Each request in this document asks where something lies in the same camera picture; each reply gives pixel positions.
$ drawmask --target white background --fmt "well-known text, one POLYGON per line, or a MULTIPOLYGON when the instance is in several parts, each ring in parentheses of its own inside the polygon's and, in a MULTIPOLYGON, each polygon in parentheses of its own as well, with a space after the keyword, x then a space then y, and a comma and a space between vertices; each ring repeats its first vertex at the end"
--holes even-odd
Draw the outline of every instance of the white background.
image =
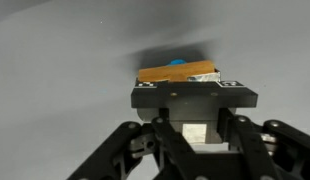
MULTIPOLYGON (((122 122, 139 52, 201 44, 310 134, 310 0, 0 0, 0 179, 66 179, 122 122)), ((131 179, 152 179, 151 158, 131 179)))

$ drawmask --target gray wall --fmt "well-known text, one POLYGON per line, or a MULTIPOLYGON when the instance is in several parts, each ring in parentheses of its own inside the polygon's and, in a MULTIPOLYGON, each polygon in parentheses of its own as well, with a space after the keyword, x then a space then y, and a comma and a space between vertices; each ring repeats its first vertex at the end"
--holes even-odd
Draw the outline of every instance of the gray wall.
MULTIPOLYGON (((140 122, 137 69, 188 49, 259 93, 239 113, 310 134, 310 1, 0 0, 0 179, 68 177, 140 122)), ((151 160, 131 179, 151 179, 151 160)))

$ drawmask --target blue cap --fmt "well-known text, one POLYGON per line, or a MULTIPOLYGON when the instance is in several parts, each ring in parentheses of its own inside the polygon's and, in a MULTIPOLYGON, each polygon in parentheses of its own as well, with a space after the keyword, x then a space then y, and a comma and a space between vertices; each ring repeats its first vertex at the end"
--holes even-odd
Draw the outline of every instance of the blue cap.
POLYGON ((187 62, 184 61, 183 59, 174 59, 173 61, 171 61, 167 66, 174 66, 174 65, 178 65, 178 64, 186 64, 187 62))

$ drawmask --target orange block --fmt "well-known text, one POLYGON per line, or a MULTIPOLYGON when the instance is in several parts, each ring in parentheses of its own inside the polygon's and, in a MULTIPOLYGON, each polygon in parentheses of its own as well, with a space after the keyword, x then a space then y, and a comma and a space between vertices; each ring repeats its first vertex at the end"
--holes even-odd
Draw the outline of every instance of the orange block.
POLYGON ((174 66, 162 66, 148 69, 140 69, 138 80, 141 82, 171 81, 183 82, 194 75, 202 75, 215 72, 212 61, 198 61, 174 66))

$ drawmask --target screw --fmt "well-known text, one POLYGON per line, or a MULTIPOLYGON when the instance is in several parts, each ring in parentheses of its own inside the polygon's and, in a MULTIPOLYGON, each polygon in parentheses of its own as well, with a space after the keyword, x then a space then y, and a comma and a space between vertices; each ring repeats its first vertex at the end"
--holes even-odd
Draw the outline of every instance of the screw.
POLYGON ((242 117, 242 116, 238 117, 238 120, 239 120, 240 122, 245 122, 245 121, 246 121, 246 119, 245 119, 244 117, 242 117))
POLYGON ((218 96, 218 93, 211 93, 211 96, 218 96))
POLYGON ((158 118, 158 119, 156 120, 156 122, 162 123, 162 122, 163 122, 163 119, 162 119, 162 118, 158 118))
POLYGON ((275 122, 275 121, 271 122, 271 125, 274 126, 274 127, 278 127, 279 126, 278 122, 275 122))
POLYGON ((162 138, 158 134, 155 134, 155 137, 157 140, 162 141, 162 138))
POLYGON ((177 93, 171 93, 171 96, 175 97, 177 96, 177 93))
POLYGON ((270 176, 264 175, 261 177, 261 180, 275 180, 275 179, 270 176))
POLYGON ((209 180, 205 176, 197 176, 195 180, 209 180))
POLYGON ((134 129, 134 128, 136 127, 136 124, 135 124, 135 123, 130 123, 130 124, 128 125, 128 127, 129 127, 130 129, 134 129))

